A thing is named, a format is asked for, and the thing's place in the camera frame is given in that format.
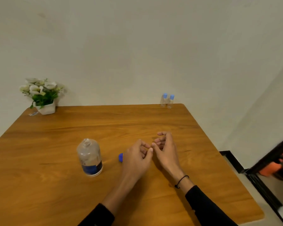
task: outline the white flower pot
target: white flower pot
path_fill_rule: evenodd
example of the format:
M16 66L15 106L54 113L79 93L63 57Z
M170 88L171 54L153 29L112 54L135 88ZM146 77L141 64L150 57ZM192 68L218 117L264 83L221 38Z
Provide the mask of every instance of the white flower pot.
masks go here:
M39 113L41 113L42 115L55 113L55 102L49 105L45 105L43 108L41 108L41 106L36 106L35 102L33 103L33 106L36 107Z

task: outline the bottle label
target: bottle label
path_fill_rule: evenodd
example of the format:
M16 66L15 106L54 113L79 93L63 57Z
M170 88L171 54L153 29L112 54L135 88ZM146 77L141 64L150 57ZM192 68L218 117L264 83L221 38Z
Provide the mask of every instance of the bottle label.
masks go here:
M95 175L98 173L103 167L102 161L96 166L84 166L82 165L83 171L88 175Z

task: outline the blue bottle cap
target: blue bottle cap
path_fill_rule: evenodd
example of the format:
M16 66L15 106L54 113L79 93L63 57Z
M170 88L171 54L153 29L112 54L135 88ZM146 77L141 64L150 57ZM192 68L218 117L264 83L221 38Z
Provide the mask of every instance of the blue bottle cap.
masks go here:
M122 153L119 154L119 161L122 162Z

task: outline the black string bracelet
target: black string bracelet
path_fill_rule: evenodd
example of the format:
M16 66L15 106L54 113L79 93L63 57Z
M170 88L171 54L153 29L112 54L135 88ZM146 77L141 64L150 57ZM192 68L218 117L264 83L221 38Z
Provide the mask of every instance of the black string bracelet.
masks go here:
M185 176L183 176L183 177L179 180L179 182L180 182L184 177L190 178L188 175L185 175ZM179 182L177 183L177 185L175 185L175 188L177 188L177 189L180 189L180 187L178 187Z

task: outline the wooden table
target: wooden table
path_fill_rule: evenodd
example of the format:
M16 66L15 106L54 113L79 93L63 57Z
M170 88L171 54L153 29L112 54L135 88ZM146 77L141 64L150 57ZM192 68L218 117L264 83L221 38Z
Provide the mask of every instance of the wooden table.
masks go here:
M0 225L77 225L105 197L121 171L119 153L141 138L170 130L180 163L238 224L262 210L183 104L57 107L51 115L27 109L0 137ZM98 141L103 171L83 173L76 147ZM114 225L199 225L182 193L153 158L126 198Z

